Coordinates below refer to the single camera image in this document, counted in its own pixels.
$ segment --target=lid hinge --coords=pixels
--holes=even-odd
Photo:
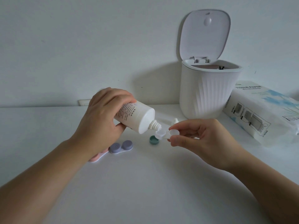
[[[205,56],[205,57],[195,57],[195,56],[192,56],[190,59],[194,60],[194,64],[199,63],[199,60],[206,60],[205,61],[206,63],[210,62],[209,57],[207,57],[207,56]]]

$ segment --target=hand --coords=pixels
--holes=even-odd
[[[104,151],[126,128],[122,123],[115,126],[114,116],[122,105],[134,102],[133,95],[125,90],[108,87],[99,91],[90,100],[85,115],[69,140],[90,152],[90,157]]]
[[[180,131],[171,136],[171,146],[184,147],[218,169],[229,171],[248,153],[216,119],[189,119],[171,129]]]

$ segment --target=person's left hand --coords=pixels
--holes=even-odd
[[[126,128],[122,123],[115,126],[114,116],[122,105],[134,102],[135,98],[126,90],[108,87],[99,91],[90,100],[85,115],[69,141],[90,152],[91,157],[104,151]]]

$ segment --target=tissue paper package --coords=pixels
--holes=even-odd
[[[238,81],[223,109],[263,146],[299,141],[299,102],[251,81]]]

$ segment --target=open trash can lid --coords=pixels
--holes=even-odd
[[[230,30],[230,17],[222,10],[197,10],[191,12],[182,28],[180,56],[209,57],[215,60],[222,54]]]

